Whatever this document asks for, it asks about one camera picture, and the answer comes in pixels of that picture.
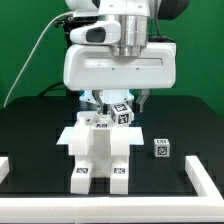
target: green backdrop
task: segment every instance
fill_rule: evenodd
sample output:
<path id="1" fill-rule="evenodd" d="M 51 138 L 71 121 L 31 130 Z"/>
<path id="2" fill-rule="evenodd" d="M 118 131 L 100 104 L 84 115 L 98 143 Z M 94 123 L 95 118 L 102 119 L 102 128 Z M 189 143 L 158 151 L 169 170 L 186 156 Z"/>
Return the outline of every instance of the green backdrop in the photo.
<path id="1" fill-rule="evenodd" d="M 223 0 L 191 0 L 178 19 L 160 22 L 162 33 L 177 41 L 177 82 L 152 94 L 198 96 L 224 116 L 223 9 Z M 64 0 L 0 0 L 0 106 L 40 33 L 66 11 Z M 64 55 L 63 31 L 52 27 L 11 100 L 62 81 Z"/>

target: white block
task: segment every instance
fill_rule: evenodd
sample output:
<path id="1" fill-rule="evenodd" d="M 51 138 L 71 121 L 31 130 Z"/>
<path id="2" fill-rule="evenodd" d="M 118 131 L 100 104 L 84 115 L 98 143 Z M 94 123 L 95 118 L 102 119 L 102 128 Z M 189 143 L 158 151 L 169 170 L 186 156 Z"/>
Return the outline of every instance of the white block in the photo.
<path id="1" fill-rule="evenodd" d="M 210 197 L 223 201 L 221 194 L 197 156 L 186 157 L 185 170 L 199 197 Z"/>
<path id="2" fill-rule="evenodd" d="M 134 120 L 132 110 L 125 102 L 113 104 L 110 107 L 110 116 L 116 126 L 128 126 Z"/>
<path id="3" fill-rule="evenodd" d="M 168 139 L 154 139 L 155 157 L 169 157 L 170 143 Z"/>
<path id="4" fill-rule="evenodd" d="M 68 138 L 69 155 L 87 155 L 91 142 L 90 134 L 89 125 L 76 123 Z"/>
<path id="5" fill-rule="evenodd" d="M 0 157 L 0 184 L 9 173 L 9 161 L 8 157 Z"/>
<path id="6" fill-rule="evenodd" d="M 110 135 L 111 155 L 130 155 L 129 127 L 113 127 Z"/>
<path id="7" fill-rule="evenodd" d="M 88 194 L 92 178 L 93 164 L 87 161 L 78 162 L 71 177 L 71 193 Z"/>
<path id="8" fill-rule="evenodd" d="M 113 163 L 111 167 L 110 193 L 128 194 L 128 177 L 128 163 Z"/>
<path id="9" fill-rule="evenodd" d="M 142 128 L 129 127 L 129 144 L 130 145 L 144 145 Z"/>

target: white plastic part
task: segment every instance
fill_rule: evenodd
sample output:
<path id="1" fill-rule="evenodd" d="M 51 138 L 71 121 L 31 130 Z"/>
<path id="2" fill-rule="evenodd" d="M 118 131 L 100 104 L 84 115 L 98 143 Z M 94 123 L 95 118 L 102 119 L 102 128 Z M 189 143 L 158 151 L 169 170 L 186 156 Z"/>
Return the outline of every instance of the white plastic part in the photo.
<path id="1" fill-rule="evenodd" d="M 202 175 L 199 184 L 209 183 L 216 191 L 201 166 L 197 157 L 186 157 L 186 170 Z M 0 223 L 224 222 L 224 201 L 209 192 L 199 197 L 1 198 Z"/>
<path id="2" fill-rule="evenodd" d="M 88 42 L 87 32 L 91 29 L 103 28 L 106 32 L 106 37 L 104 42 Z M 121 25 L 116 21 L 98 21 L 93 25 L 83 26 L 71 31 L 70 34 L 71 41 L 77 44 L 96 44 L 96 45 L 111 45 L 115 44 L 121 39 Z"/>
<path id="3" fill-rule="evenodd" d="M 9 173 L 9 161 L 8 157 L 0 157 L 0 184 Z"/>
<path id="4" fill-rule="evenodd" d="M 69 136 L 69 155 L 87 155 L 90 148 L 90 138 L 90 126 L 86 125 L 85 118 L 81 118 Z"/>
<path id="5" fill-rule="evenodd" d="M 74 127 L 64 128 L 57 145 L 68 145 L 68 139 L 72 133 Z M 129 144 L 130 145 L 144 145 L 142 128 L 141 127 L 129 127 Z"/>
<path id="6" fill-rule="evenodd" d="M 129 156 L 129 127 L 113 127 L 110 135 L 111 155 Z"/>
<path id="7" fill-rule="evenodd" d="M 110 193 L 128 194 L 129 165 L 116 161 L 111 166 Z"/>
<path id="8" fill-rule="evenodd" d="M 88 194 L 92 179 L 93 164 L 88 161 L 76 162 L 71 177 L 71 193 Z"/>
<path id="9" fill-rule="evenodd" d="M 99 15 L 150 17 L 149 0 L 101 0 Z"/>
<path id="10" fill-rule="evenodd" d="M 176 80 L 176 45 L 149 43 L 141 56 L 113 57 L 109 46 L 73 45 L 66 54 L 64 83 L 71 90 L 170 88 Z"/>

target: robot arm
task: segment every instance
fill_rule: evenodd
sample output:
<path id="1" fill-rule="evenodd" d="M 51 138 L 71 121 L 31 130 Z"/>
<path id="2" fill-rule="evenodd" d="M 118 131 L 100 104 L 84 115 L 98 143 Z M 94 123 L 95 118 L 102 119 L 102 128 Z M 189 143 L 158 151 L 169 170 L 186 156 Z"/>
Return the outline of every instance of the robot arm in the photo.
<path id="1" fill-rule="evenodd" d="M 157 14 L 173 19 L 189 1 L 101 0 L 98 10 L 92 0 L 66 0 L 74 17 L 85 18 L 97 10 L 103 21 L 71 31 L 76 44 L 66 55 L 65 85 L 70 90 L 101 91 L 97 98 L 102 104 L 132 100 L 128 89 L 172 87 L 176 45 L 148 43 L 148 21 Z"/>

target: black cable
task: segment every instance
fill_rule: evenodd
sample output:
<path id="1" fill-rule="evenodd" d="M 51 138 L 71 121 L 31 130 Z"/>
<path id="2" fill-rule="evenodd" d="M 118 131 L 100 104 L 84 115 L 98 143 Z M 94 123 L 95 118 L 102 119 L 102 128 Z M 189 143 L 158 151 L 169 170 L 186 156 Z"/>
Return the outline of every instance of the black cable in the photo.
<path id="1" fill-rule="evenodd" d="M 53 85 L 50 85 L 49 87 L 47 87 L 44 91 L 42 91 L 41 93 L 38 94 L 38 96 L 44 96 L 47 92 L 49 91 L 54 91 L 54 90 L 63 90 L 63 89 L 53 89 L 55 87 L 58 87 L 58 86 L 61 86 L 61 85 L 64 85 L 63 82 L 57 82 Z"/>
<path id="2" fill-rule="evenodd" d="M 161 30 L 160 30 L 160 26 L 159 26 L 159 18 L 158 18 L 158 0 L 154 0 L 154 22 L 155 22 L 155 27 L 156 27 L 156 32 L 157 32 L 157 36 L 149 36 L 148 41 L 149 42 L 172 42 L 172 43 L 176 43 L 173 39 L 167 37 L 167 36 L 163 36 L 161 34 Z"/>
<path id="3" fill-rule="evenodd" d="M 155 12 L 154 12 L 154 21 L 156 26 L 157 36 L 162 36 L 160 32 L 159 19 L 158 19 L 158 0 L 155 0 Z"/>

